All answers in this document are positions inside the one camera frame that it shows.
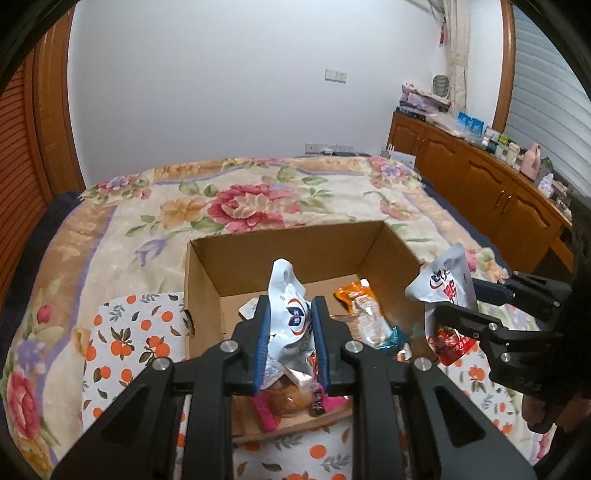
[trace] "wooden door frame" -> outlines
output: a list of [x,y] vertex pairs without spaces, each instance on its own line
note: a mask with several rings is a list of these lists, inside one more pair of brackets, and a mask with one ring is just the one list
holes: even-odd
[[84,190],[68,103],[68,50],[75,6],[62,16],[34,49],[33,104],[35,130],[54,195]]
[[503,16],[503,66],[492,128],[504,132],[507,117],[509,117],[515,79],[515,16],[511,0],[501,0],[501,12]]

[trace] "cabinet door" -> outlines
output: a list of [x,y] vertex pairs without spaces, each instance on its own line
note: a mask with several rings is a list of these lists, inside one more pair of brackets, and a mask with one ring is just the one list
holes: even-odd
[[415,164],[435,191],[456,206],[454,183],[464,168],[466,152],[462,141],[435,128],[426,127]]
[[476,229],[491,238],[513,179],[494,158],[466,151],[466,162],[454,184],[454,206]]
[[560,219],[545,200],[515,184],[503,205],[492,240],[513,270],[532,273],[560,227]]
[[394,145],[396,151],[415,155],[423,129],[424,125],[418,120],[404,115],[394,115],[388,143]]

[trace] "food item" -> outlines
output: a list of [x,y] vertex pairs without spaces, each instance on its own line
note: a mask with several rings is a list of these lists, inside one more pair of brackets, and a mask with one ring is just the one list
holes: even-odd
[[356,340],[377,347],[392,335],[392,329],[382,316],[375,293],[366,279],[339,288],[335,297],[347,305],[350,314],[357,315],[356,322],[350,319],[348,323],[354,324]]
[[471,310],[478,309],[470,269],[461,244],[454,245],[426,265],[404,293],[408,298],[426,303],[425,335],[443,365],[451,365],[470,350],[476,340],[464,337],[452,328],[437,325],[433,316],[437,305],[444,301]]
[[[252,399],[264,432],[277,430],[282,417],[295,416],[320,403],[321,413],[347,402],[345,397],[329,398],[318,385],[316,350],[306,289],[296,278],[292,265],[276,260],[269,281],[271,310],[270,339],[261,393]],[[254,316],[258,299],[240,308],[248,319]]]
[[359,325],[359,314],[358,313],[346,313],[344,315],[333,315],[332,318],[334,320],[338,320],[343,322],[347,327],[349,327],[349,332],[351,333],[351,337],[353,340],[357,340],[358,342],[362,342],[361,332],[359,329],[361,326]]
[[[314,336],[305,294],[306,288],[296,278],[293,266],[282,258],[275,260],[269,281],[271,337],[268,356],[310,380],[314,377],[314,370],[308,358],[314,352]],[[278,380],[283,373],[285,371],[270,377]]]
[[318,383],[313,385],[312,395],[314,401],[312,402],[310,413],[314,417],[333,411],[349,401],[349,397],[329,397],[324,393],[322,385]]
[[310,406],[314,397],[311,390],[301,390],[283,377],[266,390],[269,409],[273,415],[289,417]]
[[358,311],[353,305],[353,301],[361,295],[367,295],[377,300],[374,291],[370,288],[369,282],[365,278],[351,282],[335,291],[335,297],[347,306],[349,313],[356,313]]

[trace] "small fan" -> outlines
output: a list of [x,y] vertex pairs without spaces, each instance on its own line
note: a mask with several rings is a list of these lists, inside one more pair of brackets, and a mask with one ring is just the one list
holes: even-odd
[[433,79],[433,93],[447,98],[447,95],[449,95],[449,78],[445,75],[435,76]]

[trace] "open cardboard box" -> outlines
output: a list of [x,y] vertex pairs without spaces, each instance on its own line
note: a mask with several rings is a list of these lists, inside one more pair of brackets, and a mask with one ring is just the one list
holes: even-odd
[[[192,358],[232,336],[242,320],[238,309],[267,293],[273,262],[278,258],[292,263],[296,277],[306,287],[307,300],[325,296],[332,315],[347,313],[334,297],[335,290],[367,278],[390,325],[407,333],[424,329],[422,302],[404,296],[404,289],[418,275],[420,262],[383,222],[212,236],[192,241],[187,250],[185,304],[196,332],[189,339]],[[414,356],[436,359],[424,335],[412,339],[410,345]],[[283,418],[278,430],[264,433],[251,402],[236,397],[232,433],[238,442],[262,439],[320,427],[350,414],[349,404],[320,417],[304,411]]]

